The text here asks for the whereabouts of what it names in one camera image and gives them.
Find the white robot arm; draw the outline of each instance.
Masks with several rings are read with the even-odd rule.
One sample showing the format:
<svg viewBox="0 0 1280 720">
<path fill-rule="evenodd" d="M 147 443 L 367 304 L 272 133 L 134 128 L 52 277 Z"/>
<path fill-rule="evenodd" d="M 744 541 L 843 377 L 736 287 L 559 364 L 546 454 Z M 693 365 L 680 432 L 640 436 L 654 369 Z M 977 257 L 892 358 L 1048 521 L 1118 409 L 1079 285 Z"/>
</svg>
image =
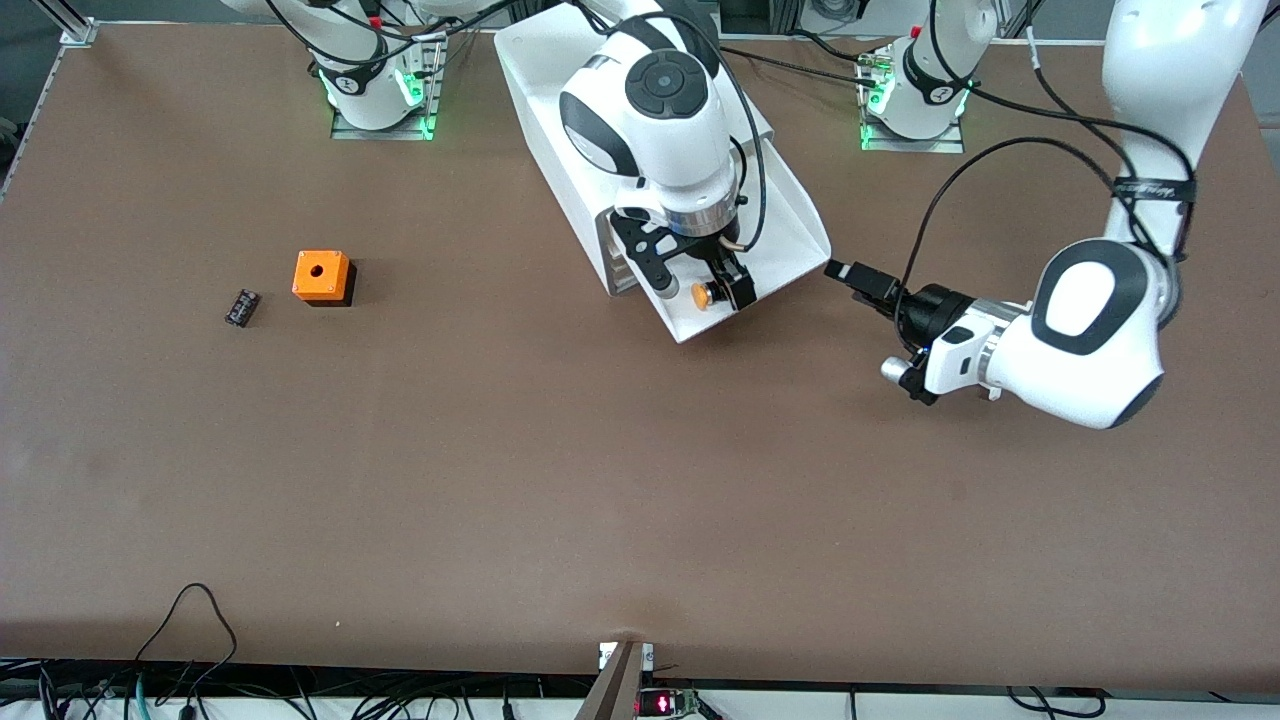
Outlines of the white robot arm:
<svg viewBox="0 0 1280 720">
<path fill-rule="evenodd" d="M 1253 42 L 1266 0 L 1117 0 L 1107 31 L 1103 85 L 1116 119 L 1171 140 L 1194 165 Z M 932 404 L 982 386 L 1073 423 L 1105 429 L 1137 414 L 1164 378 L 1157 332 L 1176 310 L 1175 256 L 1189 200 L 1178 152 L 1125 132 L 1137 178 L 1117 190 L 1155 247 L 1140 246 L 1116 200 L 1106 234 L 1060 251 L 1027 305 L 972 299 L 941 286 L 916 293 L 865 265 L 828 266 L 855 297 L 897 316 L 920 347 L 882 373 Z"/>
<path fill-rule="evenodd" d="M 928 140 L 946 132 L 960 113 L 965 82 L 996 37 L 998 19 L 992 0 L 945 0 L 931 12 L 919 32 L 900 37 L 888 46 L 888 72 L 881 92 L 872 95 L 867 110 L 895 133 Z M 938 63 L 933 38 L 955 81 Z"/>
<path fill-rule="evenodd" d="M 364 18 L 360 0 L 221 1 L 248 15 L 275 17 L 305 38 L 311 46 L 311 55 L 320 68 L 320 79 L 329 91 L 334 108 L 353 127 L 369 131 L 389 128 L 422 102 L 422 97 L 413 97 L 404 90 L 399 56 L 389 56 L 402 42 L 384 38 L 338 14 L 340 12 L 352 18 Z M 488 1 L 419 0 L 415 5 L 428 13 L 454 15 L 475 13 Z M 360 61 L 340 63 L 325 54 Z"/>
<path fill-rule="evenodd" d="M 680 290 L 666 260 L 704 260 L 713 281 L 692 288 L 705 309 L 755 301 L 750 273 L 726 246 L 736 243 L 746 168 L 716 87 L 723 72 L 714 47 L 687 26 L 645 13 L 675 13 L 716 42 L 716 26 L 682 0 L 628 0 L 626 15 L 559 96 L 561 122 L 595 168 L 623 178 L 609 224 L 664 299 Z M 745 163 L 745 155 L 737 156 Z"/>
</svg>

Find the black base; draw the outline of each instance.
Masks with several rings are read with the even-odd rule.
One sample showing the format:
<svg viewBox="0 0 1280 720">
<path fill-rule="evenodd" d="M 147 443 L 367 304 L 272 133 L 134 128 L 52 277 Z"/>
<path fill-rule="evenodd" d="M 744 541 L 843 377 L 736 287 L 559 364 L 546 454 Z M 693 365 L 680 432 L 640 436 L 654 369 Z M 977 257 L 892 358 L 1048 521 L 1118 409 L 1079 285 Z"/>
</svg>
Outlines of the black base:
<svg viewBox="0 0 1280 720">
<path fill-rule="evenodd" d="M 347 266 L 347 284 L 342 288 L 342 300 L 305 300 L 312 307 L 351 307 L 356 299 L 356 264 Z"/>
</svg>

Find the wire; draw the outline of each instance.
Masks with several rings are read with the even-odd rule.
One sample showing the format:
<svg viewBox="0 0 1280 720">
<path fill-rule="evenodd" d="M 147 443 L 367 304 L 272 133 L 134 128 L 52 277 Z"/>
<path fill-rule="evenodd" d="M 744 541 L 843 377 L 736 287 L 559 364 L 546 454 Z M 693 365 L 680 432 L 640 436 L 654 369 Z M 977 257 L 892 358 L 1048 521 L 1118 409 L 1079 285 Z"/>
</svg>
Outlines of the wire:
<svg viewBox="0 0 1280 720">
<path fill-rule="evenodd" d="M 1048 78 L 1044 77 L 1044 70 L 1039 65 L 1039 55 L 1034 51 L 1036 31 L 1030 26 L 1028 26 L 1027 28 L 1027 41 L 1028 46 L 1032 47 L 1032 72 L 1036 73 L 1036 79 L 1037 82 L 1039 82 L 1041 88 L 1044 91 L 1044 95 L 1047 95 L 1050 100 L 1053 101 L 1055 105 L 1061 108 L 1064 113 L 1079 115 L 1079 113 L 1075 111 L 1075 108 L 1071 108 L 1071 105 L 1068 104 L 1068 101 L 1064 100 L 1057 94 L 1057 91 L 1053 90 L 1053 86 L 1050 85 Z M 1098 129 L 1096 124 L 1089 123 L 1088 120 L 1080 120 L 1080 126 L 1084 127 L 1084 129 L 1089 131 L 1089 133 L 1093 135 L 1093 137 L 1101 140 L 1107 147 L 1110 147 L 1116 155 L 1120 156 L 1120 160 L 1124 163 L 1125 170 L 1129 173 L 1129 177 L 1134 178 L 1138 177 L 1138 168 L 1134 165 L 1133 158 L 1129 156 L 1129 152 L 1126 152 L 1125 149 L 1121 147 L 1119 142 L 1112 140 L 1111 136 L 1102 132 L 1101 129 Z M 1156 242 L 1151 237 L 1151 231 L 1148 231 L 1146 223 L 1143 223 L 1142 219 L 1138 218 L 1137 213 L 1138 201 L 1132 197 L 1121 197 L 1117 200 L 1121 204 L 1121 206 L 1124 206 L 1125 213 L 1129 215 L 1129 232 L 1133 233 L 1137 245 L 1143 250 L 1147 250 L 1148 252 L 1155 255 L 1161 261 L 1164 261 L 1164 254 L 1160 252 L 1158 247 L 1156 247 Z"/>
<path fill-rule="evenodd" d="M 302 689 L 302 680 L 298 679 L 298 674 L 293 671 L 293 666 L 292 665 L 289 665 L 289 676 L 293 678 L 293 684 L 298 685 L 298 694 L 301 694 L 302 696 L 302 701 L 307 703 L 307 711 L 311 712 L 311 720 L 320 720 L 320 716 L 316 715 L 315 706 L 311 705 L 311 697 L 307 696 L 307 691 Z"/>
<path fill-rule="evenodd" d="M 937 19 L 937 13 L 938 13 L 938 0 L 929 0 L 929 22 L 931 23 Z M 1014 102 L 1012 100 L 1006 100 L 1004 97 L 1000 97 L 998 95 L 987 92 L 986 90 L 982 90 L 980 87 L 978 87 L 978 85 L 974 83 L 972 79 L 961 78 L 961 77 L 959 77 L 956 74 L 956 72 L 947 63 L 946 58 L 942 56 L 942 47 L 938 45 L 938 37 L 937 37 L 936 33 L 929 33 L 929 40 L 931 40 L 932 46 L 933 46 L 933 54 L 938 59 L 938 65 L 941 65 L 942 69 L 947 73 L 947 77 L 950 77 L 952 79 L 952 82 L 963 83 L 969 90 L 969 92 L 972 92 L 973 95 L 977 95 L 978 97 L 982 97 L 984 100 L 995 102 L 996 105 L 1000 105 L 1002 108 L 1007 108 L 1007 109 L 1011 109 L 1011 110 L 1019 110 L 1021 113 L 1028 113 L 1028 114 L 1038 115 L 1038 117 L 1042 117 L 1042 118 L 1052 118 L 1052 119 L 1059 119 L 1059 120 L 1076 122 L 1076 123 L 1080 123 L 1082 126 L 1084 126 L 1087 129 L 1091 128 L 1091 126 L 1092 126 L 1092 131 L 1096 131 L 1097 126 L 1102 126 L 1102 127 L 1117 128 L 1117 129 L 1133 132 L 1133 133 L 1137 133 L 1137 135 L 1142 135 L 1144 137 L 1149 137 L 1151 140 L 1155 140 L 1156 142 L 1164 145 L 1165 147 L 1167 147 L 1169 150 L 1171 150 L 1174 152 L 1174 155 L 1178 158 L 1179 163 L 1183 165 L 1183 172 L 1187 176 L 1187 182 L 1189 184 L 1194 186 L 1194 183 L 1196 183 L 1196 165 L 1192 163 L 1190 158 L 1188 158 L 1187 152 L 1176 142 L 1174 142 L 1172 140 L 1165 137 L 1164 135 L 1161 135 L 1161 133 L 1158 133 L 1156 131 L 1144 128 L 1142 126 L 1135 126 L 1133 123 L 1124 123 L 1124 122 L 1119 122 L 1119 120 L 1108 120 L 1106 118 L 1093 118 L 1093 117 L 1089 117 L 1089 115 L 1082 115 L 1079 113 L 1075 113 L 1074 110 L 1073 111 L 1064 111 L 1064 113 L 1055 113 L 1052 110 L 1046 110 L 1043 108 L 1036 108 L 1033 105 L 1023 105 L 1021 102 Z M 1028 33 L 1028 41 L 1029 41 L 1029 45 L 1034 46 L 1034 33 L 1033 32 Z M 1036 55 L 1033 53 L 1033 64 L 1037 63 L 1034 60 L 1034 58 L 1036 58 Z M 1042 81 L 1042 86 L 1046 86 L 1046 85 L 1047 85 L 1047 81 Z M 1112 150 L 1115 150 L 1115 151 L 1119 152 L 1121 160 L 1124 160 L 1126 163 L 1128 168 L 1133 168 L 1133 161 L 1132 161 L 1132 159 L 1129 159 L 1128 154 L 1124 152 L 1123 147 L 1120 147 L 1119 145 L 1116 145 L 1114 142 L 1108 142 L 1107 145 L 1110 147 L 1112 147 Z M 1132 174 L 1132 177 L 1134 177 L 1137 179 L 1138 174 L 1137 174 L 1135 170 L 1132 172 L 1130 174 Z M 1112 186 L 1112 195 L 1114 193 L 1115 193 L 1115 188 Z M 1158 249 L 1156 249 L 1155 242 L 1151 238 L 1151 234 L 1146 232 L 1146 227 L 1142 225 L 1140 222 L 1138 220 L 1138 217 L 1137 217 L 1137 200 L 1132 200 L 1132 199 L 1129 201 L 1121 200 L 1121 206 L 1125 209 L 1125 213 L 1129 215 L 1129 228 L 1130 228 L 1130 232 L 1134 233 L 1134 240 L 1137 241 L 1137 245 L 1139 245 L 1140 247 L 1143 247 L 1147 251 L 1156 250 L 1157 258 L 1164 263 L 1164 265 L 1169 270 L 1170 275 L 1171 277 L 1176 275 L 1175 263 L 1176 263 L 1178 259 L 1180 259 L 1180 258 L 1184 256 L 1184 250 L 1185 250 L 1185 246 L 1187 246 L 1187 237 L 1190 233 L 1192 219 L 1193 219 L 1194 213 L 1196 213 L 1196 202 L 1194 201 L 1187 201 L 1184 204 L 1185 211 L 1183 213 L 1183 222 L 1181 222 L 1181 225 L 1179 227 L 1178 237 L 1176 237 L 1176 240 L 1174 242 L 1174 256 L 1175 256 L 1174 259 L 1166 258 L 1162 252 L 1158 252 Z M 1138 236 L 1138 228 L 1139 227 L 1142 228 L 1142 232 L 1143 232 L 1144 237 L 1139 237 Z"/>
<path fill-rule="evenodd" d="M 742 111 L 746 114 L 746 124 L 748 127 L 751 128 L 751 142 L 755 145 L 755 165 L 760 181 L 760 208 L 759 208 L 759 214 L 756 215 L 755 219 L 755 234 L 753 234 L 751 240 L 748 241 L 745 245 L 733 242 L 726 237 L 721 237 L 719 241 L 721 245 L 723 245 L 728 250 L 732 250 L 733 252 L 750 252 L 750 250 L 755 247 L 755 243 L 760 241 L 760 236 L 764 233 L 764 211 L 767 206 L 765 201 L 768 190 L 764 179 L 764 152 L 763 152 L 764 149 L 760 141 L 760 129 L 755 124 L 755 115 L 751 113 L 751 102 L 748 101 L 746 92 L 742 91 L 742 86 L 737 82 L 737 78 L 733 77 L 733 70 L 730 69 L 728 63 L 724 60 L 724 54 L 719 51 L 719 44 L 708 37 L 707 33 L 703 32 L 703 28 L 698 26 L 698 23 L 690 20 L 684 15 L 677 15 L 675 13 L 668 13 L 664 10 L 653 13 L 640 13 L 639 15 L 634 15 L 630 19 L 634 20 L 667 19 L 671 20 L 672 23 L 680 23 L 687 27 L 690 31 L 692 31 L 694 35 L 696 35 L 703 42 L 705 42 L 707 46 L 710 47 L 712 51 L 716 53 L 716 55 L 719 58 L 721 67 L 724 69 L 724 74 L 728 77 L 730 83 L 733 86 L 733 92 L 737 94 L 739 102 L 742 104 Z M 618 32 L 618 26 L 611 27 L 605 32 L 605 35 L 612 36 L 616 32 Z"/>
<path fill-rule="evenodd" d="M 298 42 L 301 42 L 302 45 L 305 45 L 307 47 L 307 50 L 311 50 L 316 55 L 320 55 L 321 58 L 325 58 L 325 59 L 332 60 L 334 63 L 342 63 L 344 65 L 352 65 L 352 67 L 376 65 L 378 63 L 384 63 L 387 60 L 390 60 L 392 58 L 396 58 L 396 56 L 401 55 L 402 53 L 404 53 L 406 50 L 408 50 L 410 47 L 412 47 L 416 44 L 439 42 L 442 40 L 442 37 L 440 37 L 440 33 L 438 33 L 436 31 L 439 31 L 440 27 L 444 27 L 444 24 L 447 24 L 448 22 L 451 22 L 451 20 L 454 19 L 454 18 L 443 18 L 443 19 L 435 22 L 434 24 L 429 26 L 425 31 L 422 31 L 420 33 L 415 33 L 412 36 L 404 36 L 404 35 L 401 35 L 401 33 L 396 33 L 396 32 L 390 32 L 390 31 L 383 29 L 383 28 L 375 28 L 371 24 L 361 20 L 360 18 L 348 15 L 347 13 L 343 13 L 342 10 L 338 10 L 337 8 L 330 8 L 330 10 L 333 10 L 334 13 L 337 13 L 339 17 L 347 19 L 351 23 L 355 23 L 355 24 L 358 24 L 358 26 L 364 27 L 364 28 L 369 29 L 370 32 L 375 32 L 375 33 L 378 33 L 378 35 L 380 35 L 383 37 L 390 37 L 393 40 L 402 41 L 402 44 L 401 44 L 399 47 L 396 47 L 394 50 L 388 50 L 387 53 L 383 53 L 381 55 L 375 55 L 372 58 L 367 58 L 367 59 L 364 59 L 364 60 L 353 60 L 353 59 L 349 59 L 349 58 L 339 58 L 339 56 L 337 56 L 337 55 L 334 55 L 332 53 L 328 53 L 326 50 L 323 50 L 323 49 L 317 47 L 314 42 L 311 42 L 310 40 L 307 40 L 301 32 L 298 32 L 298 29 L 296 27 L 293 27 L 293 23 L 291 23 L 284 17 L 284 14 L 280 13 L 280 9 L 279 9 L 279 6 L 276 6 L 275 0 L 264 0 L 264 1 L 266 3 L 266 6 L 271 10 L 271 14 L 275 15 L 275 19 L 278 19 L 280 22 L 280 24 L 283 24 L 285 27 L 285 29 L 288 29 L 289 33 L 293 35 L 293 37 L 296 37 L 298 40 Z M 489 19 L 494 14 L 497 14 L 497 13 L 507 9 L 511 5 L 515 5 L 518 1 L 520 0 L 499 0 L 498 3 L 494 3 L 493 5 L 489 5 L 484 10 L 480 10 L 480 13 L 476 14 L 474 18 L 471 18 L 471 19 L 463 22 L 463 23 L 456 24 L 456 26 L 453 26 L 453 27 L 451 27 L 448 29 L 445 29 L 444 33 L 443 33 L 443 37 L 448 37 L 448 36 L 456 35 L 458 32 L 462 32 L 463 29 L 470 29 L 471 27 L 474 27 L 474 26 L 476 26 L 476 24 L 479 24 L 479 23 Z"/>
<path fill-rule="evenodd" d="M 956 170 L 951 173 L 951 177 L 948 177 L 946 182 L 942 183 L 942 187 L 938 188 L 938 192 L 933 196 L 933 200 L 929 201 L 929 206 L 924 211 L 924 218 L 920 220 L 920 228 L 915 233 L 915 243 L 911 246 L 911 254 L 908 256 L 906 260 L 906 268 L 902 270 L 902 281 L 900 286 L 900 292 L 897 293 L 897 300 L 893 302 L 893 332 L 897 333 L 899 342 L 901 342 L 902 347 L 905 347 L 909 352 L 915 354 L 922 348 L 909 342 L 906 337 L 902 334 L 902 297 L 906 295 L 908 281 L 911 278 L 911 270 L 915 268 L 915 259 L 920 254 L 920 246 L 924 243 L 924 232 L 929 227 L 929 220 L 933 218 L 933 211 L 937 210 L 938 204 L 942 202 L 942 197 L 947 193 L 948 190 L 951 190 L 951 186 L 955 184 L 955 182 L 960 178 L 960 176 L 963 176 L 969 168 L 977 165 L 984 158 L 993 155 L 1006 147 L 1012 147 L 1015 145 L 1048 145 L 1052 147 L 1057 147 L 1059 150 L 1062 150 L 1069 155 L 1074 156 L 1076 160 L 1084 163 L 1085 167 L 1093 170 L 1093 174 L 1097 176 L 1098 181 L 1102 184 L 1105 184 L 1107 190 L 1112 192 L 1115 191 L 1115 183 L 1111 181 L 1111 177 L 1107 174 L 1107 172 L 1102 169 L 1102 165 L 1098 165 L 1098 163 L 1093 158 L 1089 158 L 1089 155 L 1085 154 L 1079 147 L 1053 137 L 1024 136 L 1024 137 L 1015 137 L 1011 140 L 1006 140 L 1004 142 L 997 142 L 996 145 L 992 145 L 991 147 L 983 150 L 982 152 L 978 152 L 977 155 L 966 160 L 963 165 L 956 168 Z"/>
<path fill-rule="evenodd" d="M 467 697 L 467 687 L 460 685 L 458 689 L 462 691 L 462 705 L 467 708 L 467 720 L 476 720 L 475 714 L 471 712 L 471 698 Z"/>
<path fill-rule="evenodd" d="M 762 63 L 768 63 L 771 65 L 777 65 L 780 68 L 786 68 L 788 70 L 796 70 L 800 73 L 808 73 L 812 76 L 838 79 L 842 82 L 851 82 L 854 85 L 860 85 L 863 87 L 876 87 L 876 81 L 870 78 L 860 78 L 852 76 L 842 76 L 840 73 L 831 73 L 827 70 L 819 70 L 817 68 L 806 68 L 804 65 L 796 65 L 795 63 L 787 63 L 786 60 L 777 60 L 774 58 L 765 58 L 764 55 L 756 55 L 755 53 L 748 53 L 746 50 L 736 50 L 733 47 L 721 46 L 721 53 L 728 53 L 730 55 L 741 55 L 742 58 L 749 58 L 751 60 L 759 60 Z"/>
<path fill-rule="evenodd" d="M 1078 720 L 1093 720 L 1094 717 L 1101 717 L 1102 714 L 1107 711 L 1107 698 L 1102 697 L 1101 694 L 1097 697 L 1098 707 L 1096 710 L 1092 710 L 1089 712 L 1075 712 L 1073 710 L 1062 710 L 1061 707 L 1053 707 L 1052 705 L 1050 705 L 1048 700 L 1044 698 L 1044 693 L 1041 692 L 1041 689 L 1037 687 L 1028 685 L 1028 689 L 1032 691 L 1032 694 L 1036 696 L 1036 700 L 1041 701 L 1039 705 L 1030 705 L 1029 702 L 1025 702 L 1021 698 L 1019 698 L 1014 693 L 1012 685 L 1007 685 L 1005 688 L 1005 691 L 1009 693 L 1009 700 L 1014 701 L 1014 703 L 1016 703 L 1018 707 L 1021 707 L 1023 710 L 1030 710 L 1032 712 L 1043 712 L 1044 715 L 1048 716 L 1050 720 L 1053 720 L 1055 716 L 1059 715 L 1061 715 L 1062 717 L 1076 717 Z"/>
<path fill-rule="evenodd" d="M 737 177 L 737 193 L 742 195 L 742 188 L 746 187 L 746 150 L 742 150 L 742 143 L 737 141 L 732 135 L 728 136 L 728 141 L 733 143 L 733 149 L 737 150 L 737 159 L 741 163 L 741 170 L 739 170 Z"/>
<path fill-rule="evenodd" d="M 390 10 L 390 8 L 388 8 L 387 4 L 383 3 L 383 0 L 378 0 L 378 9 L 381 10 L 381 12 L 384 12 L 384 13 L 387 13 L 388 15 L 390 15 L 390 18 L 396 22 L 396 24 L 398 24 L 401 27 L 404 26 L 404 20 L 399 19 L 398 17 L 396 17 L 396 13 L 393 13 Z"/>
<path fill-rule="evenodd" d="M 933 22 L 937 18 L 937 14 L 938 14 L 938 0 L 929 0 L 929 18 L 931 18 L 931 22 Z M 1133 133 L 1138 133 L 1138 135 L 1149 137 L 1149 138 L 1155 140 L 1156 142 L 1164 145 L 1165 147 L 1170 149 L 1174 152 L 1174 155 L 1178 156 L 1178 161 L 1183 165 L 1183 170 L 1185 172 L 1188 181 L 1194 181 L 1196 179 L 1196 167 L 1192 164 L 1190 158 L 1187 156 L 1187 152 L 1183 151 L 1183 149 L 1179 147 L 1179 145 L 1176 142 L 1174 142 L 1172 140 L 1169 140 L 1164 135 L 1161 135 L 1161 133 L 1158 133 L 1156 131 L 1152 131 L 1152 129 L 1147 129 L 1147 128 L 1144 128 L 1142 126 L 1135 126 L 1133 123 L 1124 123 L 1124 122 L 1120 122 L 1120 120 L 1108 120 L 1106 118 L 1093 118 L 1093 117 L 1088 117 L 1088 115 L 1079 115 L 1079 114 L 1070 114 L 1070 113 L 1055 113 L 1053 110 L 1046 110 L 1043 108 L 1036 108 L 1033 105 L 1023 105 L 1021 102 L 1014 102 L 1012 100 L 1005 100 L 1004 97 L 1000 97 L 998 95 L 993 95 L 991 92 L 987 92 L 986 90 L 982 90 L 977 83 L 974 83 L 974 82 L 972 82 L 969 79 L 965 79 L 965 78 L 961 78 L 960 76 L 957 76 L 956 72 L 955 72 L 955 69 L 952 69 L 951 65 L 947 64 L 946 58 L 942 56 L 942 47 L 938 46 L 938 37 L 937 37 L 937 35 L 929 33 L 929 38 L 931 38 L 931 41 L 933 44 L 933 54 L 938 59 L 938 65 L 942 67 L 942 69 L 947 73 L 947 77 L 950 77 L 952 82 L 963 83 L 965 86 L 965 88 L 969 90 L 969 92 L 972 92 L 973 95 L 977 95 L 978 97 L 982 97 L 983 100 L 988 100 L 991 102 L 995 102 L 996 105 L 1000 105 L 1001 108 L 1007 108 L 1010 110 L 1019 110 L 1021 113 L 1028 113 L 1028 114 L 1032 114 L 1032 115 L 1039 115 L 1042 118 L 1053 118 L 1053 119 L 1057 119 L 1057 120 L 1071 120 L 1071 122 L 1076 122 L 1076 123 L 1079 123 L 1079 122 L 1088 122 L 1088 123 L 1092 123 L 1092 124 L 1096 124 L 1096 126 L 1124 129 L 1124 131 L 1129 131 L 1129 132 L 1133 132 Z"/>
<path fill-rule="evenodd" d="M 169 606 L 169 612 L 165 614 L 164 620 L 161 620 L 160 625 L 155 629 L 154 633 L 151 633 L 151 637 L 147 638 L 147 642 L 142 643 L 142 647 L 138 648 L 138 652 L 133 655 L 134 662 L 142 660 L 142 653 L 146 652 L 148 647 L 151 647 L 151 643 L 155 642 L 155 639 L 160 637 L 160 633 L 163 633 L 164 629 L 169 625 L 169 620 L 173 619 L 174 611 L 178 610 L 178 603 L 182 602 L 182 598 L 184 594 L 187 594 L 187 591 L 192 588 L 201 591 L 202 593 L 205 593 L 206 597 L 209 597 L 209 605 L 210 607 L 214 609 L 214 616 L 218 618 L 218 621 L 221 624 L 223 629 L 227 630 L 227 638 L 230 641 L 230 650 L 227 651 L 227 655 L 223 656 L 221 660 L 219 660 L 211 667 L 201 673 L 201 675 L 196 678 L 196 682 L 191 684 L 191 689 L 187 691 L 187 705 L 191 705 L 191 698 L 195 694 L 196 688 L 200 687 L 200 683 L 205 678 L 207 678 L 211 673 L 216 671 L 223 665 L 227 665 L 230 661 L 230 659 L 236 655 L 237 647 L 239 647 L 239 642 L 236 639 L 236 630 L 233 630 L 230 623 L 227 621 L 227 616 L 223 615 L 223 609 L 218 606 L 218 598 L 214 596 L 214 591 L 209 589 L 209 585 L 206 585 L 205 583 L 187 583 L 186 585 L 183 585 L 183 588 L 178 591 L 178 594 L 174 596 L 173 603 Z"/>
<path fill-rule="evenodd" d="M 849 53 L 841 53 L 840 50 L 836 50 L 835 47 L 831 46 L 831 44 L 828 44 L 826 40 L 823 40 L 822 36 L 819 36 L 818 33 L 809 32 L 806 29 L 803 29 L 803 28 L 797 27 L 794 31 L 791 31 L 788 35 L 794 35 L 796 37 L 806 37 L 806 38 L 812 40 L 815 45 L 818 45 L 819 49 L 822 49 L 823 53 L 826 53 L 826 54 L 828 54 L 828 55 L 831 55 L 833 58 L 840 58 L 841 60 L 849 60 L 850 63 L 856 63 L 858 61 L 858 55 L 850 55 Z"/>
</svg>

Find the orange cube with hole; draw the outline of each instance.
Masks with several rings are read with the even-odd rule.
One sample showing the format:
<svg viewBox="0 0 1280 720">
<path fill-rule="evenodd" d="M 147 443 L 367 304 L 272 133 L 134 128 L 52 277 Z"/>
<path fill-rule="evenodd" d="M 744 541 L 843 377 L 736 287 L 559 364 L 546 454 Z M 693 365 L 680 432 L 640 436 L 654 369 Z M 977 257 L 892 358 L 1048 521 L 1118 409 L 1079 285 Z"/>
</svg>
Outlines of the orange cube with hole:
<svg viewBox="0 0 1280 720">
<path fill-rule="evenodd" d="M 340 250 L 303 250 L 293 269 L 293 295 L 312 307 L 351 307 L 356 265 Z"/>
</svg>

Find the brown table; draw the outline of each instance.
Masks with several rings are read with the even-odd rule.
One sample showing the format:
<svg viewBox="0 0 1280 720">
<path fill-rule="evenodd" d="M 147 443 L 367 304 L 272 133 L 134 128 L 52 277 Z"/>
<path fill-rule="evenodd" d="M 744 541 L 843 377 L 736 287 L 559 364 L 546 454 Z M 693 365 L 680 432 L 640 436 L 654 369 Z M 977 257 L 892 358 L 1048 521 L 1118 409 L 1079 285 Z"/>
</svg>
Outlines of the brown table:
<svg viewBox="0 0 1280 720">
<path fill-rule="evenodd" d="M 1097 47 L 1042 54 L 1106 111 Z M 847 86 L 732 64 L 837 258 L 900 268 L 961 158 L 861 152 Z M 253 662 L 582 673 L 635 634 L 684 676 L 1280 691 L 1280 193 L 1243 91 L 1165 387 L 1100 433 L 908 401 L 890 324 L 817 274 L 677 346 L 602 291 L 488 37 L 434 142 L 330 141 L 305 65 L 273 27 L 68 51 L 0 208 L 0 653 L 132 656 L 200 579 Z M 1041 101 L 1021 47 L 982 76 Z M 1105 156 L 979 101 L 966 132 Z M 1009 151 L 916 277 L 1030 297 L 1106 208 Z M 353 309 L 289 295 L 307 247 L 357 260 Z M 191 598 L 154 650 L 223 643 Z"/>
</svg>

